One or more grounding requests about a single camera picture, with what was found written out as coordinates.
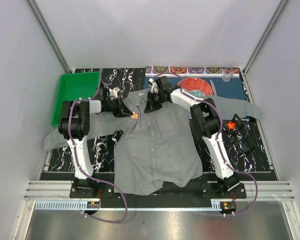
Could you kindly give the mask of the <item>grey button shirt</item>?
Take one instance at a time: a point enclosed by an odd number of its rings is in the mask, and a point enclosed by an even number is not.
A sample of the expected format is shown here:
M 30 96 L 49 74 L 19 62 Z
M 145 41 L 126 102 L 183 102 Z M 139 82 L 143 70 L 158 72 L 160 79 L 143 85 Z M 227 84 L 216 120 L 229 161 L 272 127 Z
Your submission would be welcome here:
M 145 113 L 148 90 L 130 92 L 123 100 L 138 119 L 115 117 L 108 112 L 111 101 L 102 103 L 102 112 L 90 117 L 88 139 L 123 134 L 114 148 L 115 192 L 149 195 L 165 182 L 184 187 L 203 174 L 191 128 L 190 112 L 170 102 L 160 110 Z

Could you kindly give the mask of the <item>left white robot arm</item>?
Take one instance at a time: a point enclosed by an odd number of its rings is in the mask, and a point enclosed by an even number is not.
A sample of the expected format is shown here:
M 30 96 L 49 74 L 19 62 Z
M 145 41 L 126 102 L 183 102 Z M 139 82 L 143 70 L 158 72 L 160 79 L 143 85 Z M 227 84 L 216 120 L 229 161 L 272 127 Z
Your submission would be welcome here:
M 102 112 L 110 112 L 116 118 L 133 115 L 123 103 L 122 91 L 118 87 L 100 87 L 92 97 L 67 100 L 62 104 L 58 132 L 66 140 L 75 166 L 71 198 L 93 198 L 101 193 L 90 162 L 87 141 L 91 127 L 90 116 Z

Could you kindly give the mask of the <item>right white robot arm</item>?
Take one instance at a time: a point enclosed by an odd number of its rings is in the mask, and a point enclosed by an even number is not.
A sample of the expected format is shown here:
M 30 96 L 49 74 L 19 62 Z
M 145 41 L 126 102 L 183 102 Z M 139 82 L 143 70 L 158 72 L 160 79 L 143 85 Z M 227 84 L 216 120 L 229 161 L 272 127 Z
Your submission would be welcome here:
M 181 89 L 172 86 L 166 76 L 148 81 L 150 91 L 145 113 L 159 110 L 163 103 L 170 102 L 179 105 L 191 114 L 191 122 L 199 138 L 201 138 L 210 153 L 215 167 L 217 192 L 222 198 L 229 198 L 240 184 L 235 170 L 231 166 L 222 138 L 223 121 L 214 101 L 211 98 L 197 98 Z

